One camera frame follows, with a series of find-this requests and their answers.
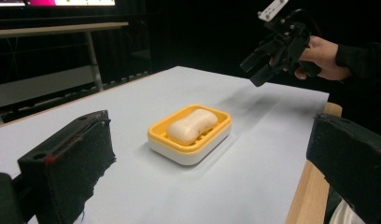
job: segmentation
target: person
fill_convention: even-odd
[[[319,77],[340,81],[350,91],[360,92],[368,97],[381,99],[381,43],[368,43],[362,47],[349,47],[333,43],[318,36],[310,36],[309,48],[303,51],[300,61],[312,62],[321,68]],[[303,67],[295,70],[298,79],[307,79]],[[381,130],[381,113],[369,127]],[[324,223],[337,223],[338,211],[354,213],[340,195],[330,188]],[[357,216],[351,216],[347,223],[363,223]]]

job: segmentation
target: sleeve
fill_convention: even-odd
[[[336,64],[350,69],[352,77],[343,83],[353,91],[371,91],[381,86],[381,44],[362,48],[339,45]]]

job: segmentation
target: human hand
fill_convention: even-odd
[[[336,53],[338,45],[325,40],[321,37],[311,35],[309,48],[305,49],[299,58],[299,61],[307,61],[315,63],[321,68],[319,77],[328,80],[343,80],[351,77],[350,70],[347,67],[336,65]],[[303,67],[299,67],[295,71],[295,76],[298,79],[306,79],[307,74]]]

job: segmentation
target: yellow soap dish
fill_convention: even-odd
[[[189,146],[183,146],[170,140],[166,133],[167,128],[173,122],[187,117],[195,109],[205,109],[214,113],[218,118],[218,124],[210,131],[199,135]],[[148,144],[151,149],[179,164],[193,165],[204,158],[228,136],[231,126],[232,119],[228,113],[205,105],[188,105],[150,126],[148,129]]]

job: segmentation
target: table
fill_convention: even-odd
[[[90,24],[77,24],[77,25],[64,25],[64,26],[49,26],[49,27],[36,27],[36,28],[21,28],[21,29],[8,29],[0,30],[0,38],[10,38],[10,37],[24,37],[24,36],[36,36],[36,35],[61,35],[61,34],[70,34],[70,33],[84,33],[89,57],[91,61],[92,77],[96,88],[98,91],[103,90],[103,82],[101,80],[100,71],[98,68],[97,58],[94,52],[94,46],[92,43],[92,32],[93,31],[102,31],[102,30],[111,30],[119,29],[123,26],[129,25],[128,22],[101,22],[101,23],[90,23]],[[28,91],[25,94],[17,97],[9,97],[6,99],[6,104],[15,104],[22,100],[28,100],[40,95],[29,95],[30,93],[35,92],[35,90]]]
[[[84,223],[301,223],[310,192],[293,199],[305,165],[310,173],[313,117],[328,96],[174,67],[0,126],[0,172],[16,176],[17,158],[73,119],[107,109],[117,161],[86,202]],[[147,132],[191,104],[229,113],[233,126],[204,160],[182,166],[151,150]]]

